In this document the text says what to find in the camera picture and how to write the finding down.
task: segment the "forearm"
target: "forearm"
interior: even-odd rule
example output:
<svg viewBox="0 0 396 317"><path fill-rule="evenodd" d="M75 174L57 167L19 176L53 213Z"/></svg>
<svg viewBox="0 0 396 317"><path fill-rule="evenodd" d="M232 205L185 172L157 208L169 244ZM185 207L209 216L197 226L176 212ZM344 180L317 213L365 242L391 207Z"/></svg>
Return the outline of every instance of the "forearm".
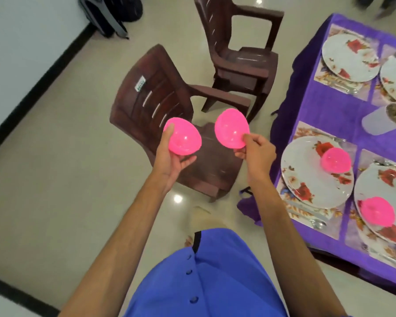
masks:
<svg viewBox="0 0 396 317"><path fill-rule="evenodd" d="M164 199L165 183L149 176L60 317L116 317Z"/></svg>
<svg viewBox="0 0 396 317"><path fill-rule="evenodd" d="M291 317L347 316L267 179L251 184L276 276Z"/></svg>

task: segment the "blue shirt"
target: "blue shirt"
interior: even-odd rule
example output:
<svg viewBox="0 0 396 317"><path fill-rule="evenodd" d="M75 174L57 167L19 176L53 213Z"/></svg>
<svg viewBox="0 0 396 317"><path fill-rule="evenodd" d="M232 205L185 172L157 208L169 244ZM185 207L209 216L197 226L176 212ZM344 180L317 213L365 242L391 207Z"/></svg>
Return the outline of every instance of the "blue shirt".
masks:
<svg viewBox="0 0 396 317"><path fill-rule="evenodd" d="M232 230L204 230L197 253L181 249L155 266L133 295L131 316L287 317L273 283Z"/></svg>

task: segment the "chair backrest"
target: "chair backrest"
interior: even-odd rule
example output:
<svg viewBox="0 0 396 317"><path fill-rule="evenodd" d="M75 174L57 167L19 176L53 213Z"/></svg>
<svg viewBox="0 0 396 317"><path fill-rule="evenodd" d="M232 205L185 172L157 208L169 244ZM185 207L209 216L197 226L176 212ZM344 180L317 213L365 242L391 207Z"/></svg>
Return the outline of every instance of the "chair backrest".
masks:
<svg viewBox="0 0 396 317"><path fill-rule="evenodd" d="M162 45L152 47L123 80L110 122L136 140L151 164L169 118L192 121L188 88Z"/></svg>
<svg viewBox="0 0 396 317"><path fill-rule="evenodd" d="M195 0L210 53L220 53L229 45L232 36L232 0Z"/></svg>

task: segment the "person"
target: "person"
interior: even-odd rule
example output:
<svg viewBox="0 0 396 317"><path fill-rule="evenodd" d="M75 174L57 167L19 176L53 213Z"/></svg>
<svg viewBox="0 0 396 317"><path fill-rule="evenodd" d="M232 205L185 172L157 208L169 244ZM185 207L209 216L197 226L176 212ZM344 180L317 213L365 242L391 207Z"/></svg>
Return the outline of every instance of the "person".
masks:
<svg viewBox="0 0 396 317"><path fill-rule="evenodd" d="M116 317L126 297L161 203L182 160L169 151L169 126L151 174L101 250L60 317ZM292 317L347 316L314 257L296 231L269 178L275 147L258 134L244 135L248 182L256 198L275 273ZM125 316L271 316L286 309L263 266L232 230L197 232L192 247L155 266L134 293Z"/></svg>
<svg viewBox="0 0 396 317"><path fill-rule="evenodd" d="M365 10L374 0L355 0L355 2L361 9ZM383 0L376 18L384 18L385 16L391 15L395 10L396 0Z"/></svg>

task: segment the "chair armrest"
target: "chair armrest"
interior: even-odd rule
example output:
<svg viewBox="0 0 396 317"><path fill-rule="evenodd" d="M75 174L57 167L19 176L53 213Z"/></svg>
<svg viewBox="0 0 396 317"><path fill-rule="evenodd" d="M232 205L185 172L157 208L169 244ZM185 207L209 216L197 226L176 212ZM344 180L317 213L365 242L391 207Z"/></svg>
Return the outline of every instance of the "chair armrest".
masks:
<svg viewBox="0 0 396 317"><path fill-rule="evenodd" d="M283 11L269 10L262 7L250 7L248 5L237 5L235 14L271 21L271 30L266 48L269 48L270 50L273 49L280 24L282 23L283 16L285 15Z"/></svg>
<svg viewBox="0 0 396 317"><path fill-rule="evenodd" d="M223 103L230 104L239 110L243 110L245 107L246 110L251 105L251 100L248 98L241 97L240 95L232 95L231 93L206 87L200 85L188 85L189 92L191 96L199 95L200 97L214 99Z"/></svg>
<svg viewBox="0 0 396 317"><path fill-rule="evenodd" d="M244 76L250 76L257 79L267 79L269 77L269 71L267 69L254 68L244 64L229 62L220 57L216 52L212 52L210 55L211 60L217 69L226 70Z"/></svg>

